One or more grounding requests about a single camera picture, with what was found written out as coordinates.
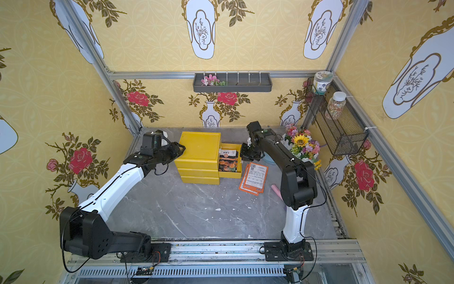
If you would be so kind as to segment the marigold picture seed bag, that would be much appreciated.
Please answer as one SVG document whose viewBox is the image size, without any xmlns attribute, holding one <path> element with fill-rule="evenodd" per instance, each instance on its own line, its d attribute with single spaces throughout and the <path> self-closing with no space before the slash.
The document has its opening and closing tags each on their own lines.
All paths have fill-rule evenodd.
<svg viewBox="0 0 454 284">
<path fill-rule="evenodd" d="M 236 150 L 220 149 L 219 166 L 220 172 L 236 172 L 238 167 L 238 152 Z"/>
</svg>

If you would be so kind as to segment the yellow top drawer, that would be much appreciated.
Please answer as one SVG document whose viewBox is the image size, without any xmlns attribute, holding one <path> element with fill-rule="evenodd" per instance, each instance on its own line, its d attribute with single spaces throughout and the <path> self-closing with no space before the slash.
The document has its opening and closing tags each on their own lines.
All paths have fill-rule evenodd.
<svg viewBox="0 0 454 284">
<path fill-rule="evenodd" d="M 220 178 L 240 179 L 242 160 L 240 144 L 222 143 L 219 149 L 218 173 Z"/>
</svg>

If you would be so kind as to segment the orange white seed bag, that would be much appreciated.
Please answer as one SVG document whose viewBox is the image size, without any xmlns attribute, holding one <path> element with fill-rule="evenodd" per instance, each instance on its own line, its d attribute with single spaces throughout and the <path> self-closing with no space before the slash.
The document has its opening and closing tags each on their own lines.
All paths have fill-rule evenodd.
<svg viewBox="0 0 454 284">
<path fill-rule="evenodd" d="M 268 166 L 250 163 L 241 179 L 239 190 L 254 196 L 259 196 L 264 192 Z"/>
</svg>

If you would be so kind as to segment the yellow plastic drawer cabinet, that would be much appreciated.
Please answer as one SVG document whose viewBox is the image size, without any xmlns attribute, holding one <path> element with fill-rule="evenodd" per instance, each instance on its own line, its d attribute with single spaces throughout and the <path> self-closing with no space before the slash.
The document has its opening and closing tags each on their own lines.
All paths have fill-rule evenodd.
<svg viewBox="0 0 454 284">
<path fill-rule="evenodd" d="M 186 150 L 175 160 L 183 183 L 219 185 L 221 133 L 182 132 L 179 143 Z"/>
</svg>

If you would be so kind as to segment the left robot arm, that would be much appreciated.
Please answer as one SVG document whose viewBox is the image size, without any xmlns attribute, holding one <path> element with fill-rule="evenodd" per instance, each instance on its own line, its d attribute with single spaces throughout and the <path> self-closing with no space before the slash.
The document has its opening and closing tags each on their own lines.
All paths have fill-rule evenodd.
<svg viewBox="0 0 454 284">
<path fill-rule="evenodd" d="M 186 148 L 177 142 L 142 147 L 128 156 L 106 185 L 78 207 L 67 207 L 60 215 L 60 248 L 97 260 L 110 253 L 128 253 L 143 260 L 153 256 L 151 238 L 139 232 L 115 232 L 106 222 L 123 197 L 158 164 L 168 165 Z"/>
</svg>

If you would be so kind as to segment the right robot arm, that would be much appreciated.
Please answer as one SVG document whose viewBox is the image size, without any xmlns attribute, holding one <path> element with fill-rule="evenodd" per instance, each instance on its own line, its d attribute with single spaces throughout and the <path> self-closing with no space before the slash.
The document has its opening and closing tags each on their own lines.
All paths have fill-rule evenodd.
<svg viewBox="0 0 454 284">
<path fill-rule="evenodd" d="M 307 212 L 318 196 L 314 164 L 293 155 L 272 129 L 263 129 L 259 122 L 247 125 L 249 143 L 241 146 L 244 161 L 260 161 L 269 155 L 281 171 L 280 194 L 287 206 L 286 223 L 281 232 L 281 247 L 285 252 L 304 248 Z"/>
</svg>

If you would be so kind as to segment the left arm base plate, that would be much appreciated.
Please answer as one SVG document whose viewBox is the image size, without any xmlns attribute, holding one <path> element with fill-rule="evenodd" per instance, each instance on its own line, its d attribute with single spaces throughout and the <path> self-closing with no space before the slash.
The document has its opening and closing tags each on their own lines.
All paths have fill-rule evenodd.
<svg viewBox="0 0 454 284">
<path fill-rule="evenodd" d="M 167 263 L 170 252 L 170 243 L 150 243 L 137 253 L 117 253 L 117 257 L 122 263 Z"/>
</svg>

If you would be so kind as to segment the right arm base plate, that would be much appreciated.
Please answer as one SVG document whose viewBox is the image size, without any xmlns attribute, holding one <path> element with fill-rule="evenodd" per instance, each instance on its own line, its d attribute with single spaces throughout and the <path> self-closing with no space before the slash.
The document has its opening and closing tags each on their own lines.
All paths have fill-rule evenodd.
<svg viewBox="0 0 454 284">
<path fill-rule="evenodd" d="M 261 254 L 268 262 L 302 262 L 313 261 L 314 255 L 310 243 L 303 240 L 288 243 L 286 240 L 264 243 Z"/>
</svg>

